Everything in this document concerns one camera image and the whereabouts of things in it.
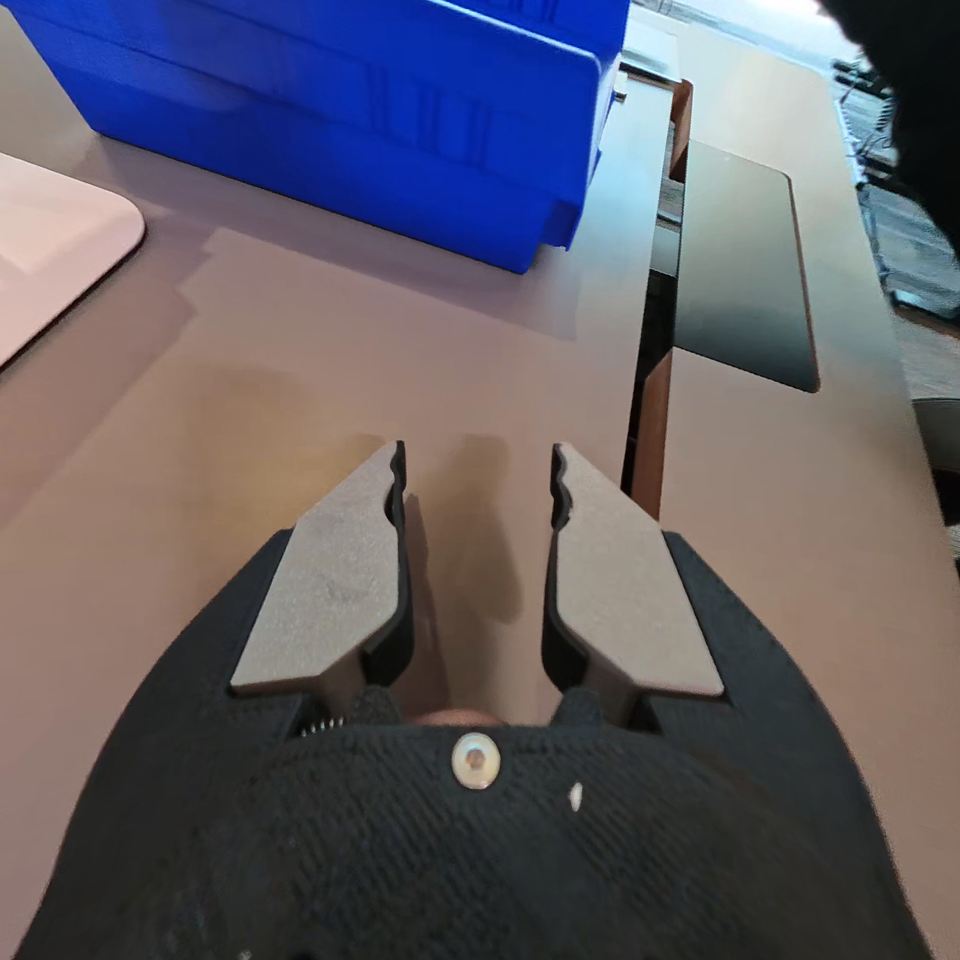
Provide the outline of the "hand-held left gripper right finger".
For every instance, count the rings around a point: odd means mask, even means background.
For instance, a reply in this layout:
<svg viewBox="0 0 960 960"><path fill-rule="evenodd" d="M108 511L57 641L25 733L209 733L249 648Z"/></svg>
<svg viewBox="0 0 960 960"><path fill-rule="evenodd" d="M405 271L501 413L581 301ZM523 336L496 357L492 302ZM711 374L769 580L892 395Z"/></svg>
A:
<svg viewBox="0 0 960 960"><path fill-rule="evenodd" d="M553 446L549 487L541 660L554 687L594 694L609 724L651 695L722 698L660 523L567 442Z"/></svg>

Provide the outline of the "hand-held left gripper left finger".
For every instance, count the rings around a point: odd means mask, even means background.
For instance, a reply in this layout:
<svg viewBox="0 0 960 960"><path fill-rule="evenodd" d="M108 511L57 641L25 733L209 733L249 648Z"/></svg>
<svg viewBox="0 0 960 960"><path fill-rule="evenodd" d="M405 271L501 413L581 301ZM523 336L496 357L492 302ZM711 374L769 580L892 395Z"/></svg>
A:
<svg viewBox="0 0 960 960"><path fill-rule="evenodd" d="M295 522L230 680L347 710L414 652L405 445L384 444Z"/></svg>

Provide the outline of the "person's black clothed torso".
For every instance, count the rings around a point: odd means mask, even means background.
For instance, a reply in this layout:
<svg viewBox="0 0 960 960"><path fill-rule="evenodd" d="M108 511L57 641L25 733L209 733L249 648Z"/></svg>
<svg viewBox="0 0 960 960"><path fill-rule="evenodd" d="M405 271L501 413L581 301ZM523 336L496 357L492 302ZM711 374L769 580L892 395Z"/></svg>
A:
<svg viewBox="0 0 960 960"><path fill-rule="evenodd" d="M822 1L894 92L901 181L959 254L959 3Z"/></svg>

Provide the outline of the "black flat panel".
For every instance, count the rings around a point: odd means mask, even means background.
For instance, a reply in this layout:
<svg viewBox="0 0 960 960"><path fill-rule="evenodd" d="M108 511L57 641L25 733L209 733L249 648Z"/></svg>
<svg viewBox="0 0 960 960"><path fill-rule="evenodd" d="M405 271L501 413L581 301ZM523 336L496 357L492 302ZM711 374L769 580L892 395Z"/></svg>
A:
<svg viewBox="0 0 960 960"><path fill-rule="evenodd" d="M692 141L683 199L674 346L817 393L821 378L790 177Z"/></svg>

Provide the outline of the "blue plastic bin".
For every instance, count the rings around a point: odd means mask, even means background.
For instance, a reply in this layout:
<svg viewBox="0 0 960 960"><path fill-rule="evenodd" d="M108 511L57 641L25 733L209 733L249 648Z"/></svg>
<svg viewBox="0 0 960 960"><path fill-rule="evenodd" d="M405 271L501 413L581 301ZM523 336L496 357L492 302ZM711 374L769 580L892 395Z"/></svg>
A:
<svg viewBox="0 0 960 960"><path fill-rule="evenodd" d="M631 4L4 6L97 134L523 274L576 233Z"/></svg>

